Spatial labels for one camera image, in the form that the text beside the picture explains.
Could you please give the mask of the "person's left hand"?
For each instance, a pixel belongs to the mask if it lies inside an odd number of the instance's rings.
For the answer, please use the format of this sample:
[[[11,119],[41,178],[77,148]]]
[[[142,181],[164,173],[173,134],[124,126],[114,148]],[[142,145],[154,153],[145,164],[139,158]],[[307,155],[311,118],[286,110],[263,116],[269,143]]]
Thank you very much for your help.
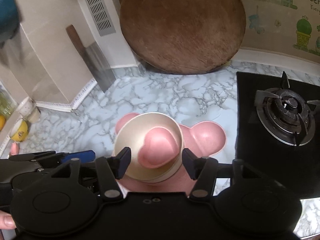
[[[0,227],[1,230],[13,230],[16,228],[12,216],[4,211],[1,211],[0,214]]]

